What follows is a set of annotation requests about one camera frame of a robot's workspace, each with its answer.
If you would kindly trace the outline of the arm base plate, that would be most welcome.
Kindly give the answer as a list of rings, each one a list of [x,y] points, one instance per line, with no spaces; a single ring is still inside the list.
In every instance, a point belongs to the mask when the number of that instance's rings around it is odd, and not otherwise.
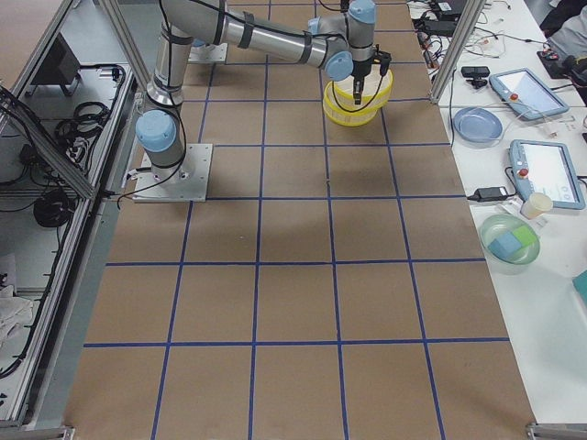
[[[160,169],[151,166],[144,152],[141,166],[150,170],[138,175],[132,199],[137,203],[204,202],[212,157],[212,144],[188,144],[178,170]]]

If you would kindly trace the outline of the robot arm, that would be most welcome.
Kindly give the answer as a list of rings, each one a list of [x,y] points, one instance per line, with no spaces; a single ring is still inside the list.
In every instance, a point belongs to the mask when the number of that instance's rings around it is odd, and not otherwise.
[[[162,122],[175,139],[162,159],[157,159],[152,145],[144,146],[156,170],[178,172],[186,156],[177,137],[190,63],[222,62],[228,46],[256,50],[321,69],[334,82],[351,78],[352,97],[359,104],[372,67],[379,66],[380,74],[386,75],[392,59],[374,42],[377,13],[372,1],[344,1],[336,14],[310,19],[305,30],[231,9],[224,1],[161,1],[159,9],[161,39],[146,86],[146,107],[165,112]]]

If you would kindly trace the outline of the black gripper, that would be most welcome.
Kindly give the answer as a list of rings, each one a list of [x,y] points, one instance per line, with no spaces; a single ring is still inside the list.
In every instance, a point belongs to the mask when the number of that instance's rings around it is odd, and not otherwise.
[[[352,48],[353,56],[353,100],[354,105],[360,105],[362,101],[362,92],[364,89],[365,78],[371,73],[373,65],[379,67],[379,74],[384,77],[389,70],[392,55],[380,49],[378,44],[371,44],[365,48]]]

